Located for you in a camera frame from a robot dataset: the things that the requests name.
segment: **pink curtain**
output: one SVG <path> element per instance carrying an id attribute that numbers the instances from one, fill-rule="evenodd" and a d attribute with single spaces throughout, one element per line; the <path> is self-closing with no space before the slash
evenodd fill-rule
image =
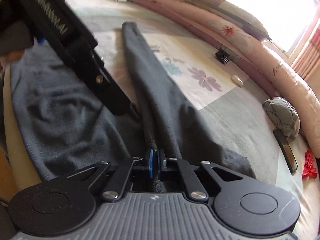
<path id="1" fill-rule="evenodd" d="M 292 68 L 299 76 L 306 80 L 319 67 L 320 29 L 318 28 L 299 59 L 293 63 Z"/>

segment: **pillow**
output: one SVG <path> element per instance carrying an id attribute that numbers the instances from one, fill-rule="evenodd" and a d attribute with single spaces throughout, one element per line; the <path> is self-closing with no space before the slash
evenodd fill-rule
<path id="1" fill-rule="evenodd" d="M 263 24 L 252 14 L 226 0 L 184 0 L 201 9 L 212 12 L 237 25 L 258 41 L 269 41 L 271 38 Z"/>

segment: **gray cloth bundle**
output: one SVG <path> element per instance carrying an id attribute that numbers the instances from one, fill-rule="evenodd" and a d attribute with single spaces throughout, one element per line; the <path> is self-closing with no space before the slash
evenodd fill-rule
<path id="1" fill-rule="evenodd" d="M 296 109 L 286 99 L 280 97 L 268 99 L 262 105 L 277 129 L 283 131 L 288 142 L 294 141 L 300 129 L 300 119 Z"/>

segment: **folded comforter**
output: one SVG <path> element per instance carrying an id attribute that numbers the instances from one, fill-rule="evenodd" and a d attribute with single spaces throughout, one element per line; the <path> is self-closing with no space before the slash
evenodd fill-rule
<path id="1" fill-rule="evenodd" d="M 320 103 L 306 82 L 280 56 L 235 24 L 183 0 L 130 1 L 169 17 L 188 30 L 193 30 L 193 33 L 198 32 L 196 35 L 200 38 L 207 37 L 207 40 L 212 38 L 223 46 L 233 49 L 233 52 L 238 52 L 238 60 L 246 62 L 247 66 L 254 66 L 242 70 L 270 97 L 274 96 L 270 88 L 272 84 L 281 96 L 294 106 L 307 141 L 315 156 L 320 158 Z M 255 73 L 253 77 L 252 72 L 257 70 L 260 75 Z"/>

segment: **black phone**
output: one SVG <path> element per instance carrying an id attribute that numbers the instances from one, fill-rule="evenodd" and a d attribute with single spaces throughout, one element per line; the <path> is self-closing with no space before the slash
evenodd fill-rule
<path id="1" fill-rule="evenodd" d="M 290 172 L 294 173 L 298 169 L 298 164 L 296 162 L 296 159 L 294 158 L 293 152 L 290 148 L 290 145 L 286 137 L 280 129 L 273 130 L 273 134 L 275 135 L 278 144 L 280 145 L 280 148 L 282 150 L 282 153 L 284 155 L 285 161 L 287 162 Z"/>

